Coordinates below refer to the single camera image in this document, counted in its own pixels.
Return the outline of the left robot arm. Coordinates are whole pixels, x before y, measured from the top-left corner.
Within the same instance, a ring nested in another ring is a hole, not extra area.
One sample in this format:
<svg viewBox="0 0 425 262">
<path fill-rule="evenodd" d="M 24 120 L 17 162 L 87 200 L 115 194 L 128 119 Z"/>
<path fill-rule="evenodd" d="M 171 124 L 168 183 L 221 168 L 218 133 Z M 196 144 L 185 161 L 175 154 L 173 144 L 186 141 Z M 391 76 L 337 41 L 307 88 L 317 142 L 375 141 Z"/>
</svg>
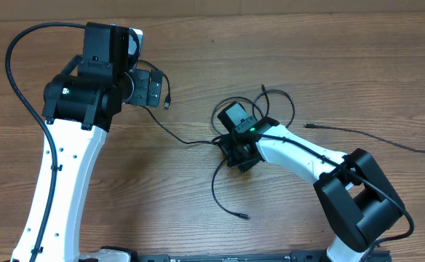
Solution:
<svg viewBox="0 0 425 262">
<path fill-rule="evenodd" d="M 103 246 L 81 254 L 79 234 L 93 167 L 113 117 L 125 104 L 157 106 L 162 75 L 136 82 L 143 32 L 87 23 L 84 46 L 44 88 L 41 169 L 13 261 L 136 261 L 134 250 Z"/>
</svg>

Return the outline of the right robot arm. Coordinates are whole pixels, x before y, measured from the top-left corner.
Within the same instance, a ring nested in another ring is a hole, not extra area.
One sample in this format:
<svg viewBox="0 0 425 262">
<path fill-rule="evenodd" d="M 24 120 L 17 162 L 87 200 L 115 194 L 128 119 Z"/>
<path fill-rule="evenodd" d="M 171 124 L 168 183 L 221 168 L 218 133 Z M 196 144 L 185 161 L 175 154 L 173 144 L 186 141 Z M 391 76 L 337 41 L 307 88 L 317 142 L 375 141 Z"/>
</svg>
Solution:
<svg viewBox="0 0 425 262">
<path fill-rule="evenodd" d="M 405 214 L 399 195 L 367 151 L 323 148 L 276 119 L 256 119 L 238 102 L 225 107 L 218 119 L 227 130 L 218 145 L 228 166 L 246 172 L 259 161 L 278 164 L 313 186 L 335 233 L 326 260 L 365 260 Z"/>
</svg>

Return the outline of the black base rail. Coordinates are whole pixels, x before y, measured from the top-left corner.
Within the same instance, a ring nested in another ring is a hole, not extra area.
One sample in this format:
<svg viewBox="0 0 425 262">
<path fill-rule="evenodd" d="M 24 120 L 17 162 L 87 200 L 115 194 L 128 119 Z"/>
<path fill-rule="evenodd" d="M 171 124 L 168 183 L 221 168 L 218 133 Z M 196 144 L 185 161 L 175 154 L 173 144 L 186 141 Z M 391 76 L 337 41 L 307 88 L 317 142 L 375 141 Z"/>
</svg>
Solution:
<svg viewBox="0 0 425 262">
<path fill-rule="evenodd" d="M 100 250 L 100 254 L 83 255 L 78 261 L 107 261 L 108 255 L 115 250 Z M 326 258 L 324 250 L 292 251 L 288 254 L 255 254 L 255 255 L 193 255 L 193 256 L 171 256 L 171 255 L 136 255 L 135 258 L 121 257 L 120 261 L 139 262 L 322 262 L 330 261 Z M 108 261 L 117 261 L 120 258 L 108 258 Z M 372 253 L 365 261 L 392 262 L 389 251 Z"/>
</svg>

